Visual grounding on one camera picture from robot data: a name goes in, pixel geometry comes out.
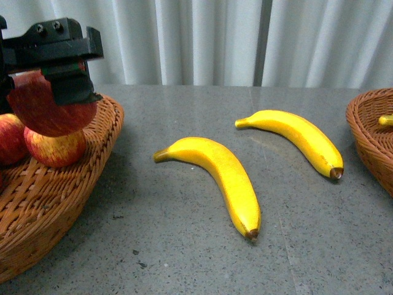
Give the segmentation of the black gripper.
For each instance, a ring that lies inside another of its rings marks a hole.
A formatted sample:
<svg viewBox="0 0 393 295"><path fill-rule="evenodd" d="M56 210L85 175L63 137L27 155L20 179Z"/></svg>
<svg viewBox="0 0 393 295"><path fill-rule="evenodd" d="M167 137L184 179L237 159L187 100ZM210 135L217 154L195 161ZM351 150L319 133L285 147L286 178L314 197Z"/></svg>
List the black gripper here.
<svg viewBox="0 0 393 295"><path fill-rule="evenodd" d="M12 89L10 75L41 69L59 106L88 104L103 97L95 93L87 61L104 56L101 33L73 18L39 22L18 37L1 37L1 88Z"/></svg>

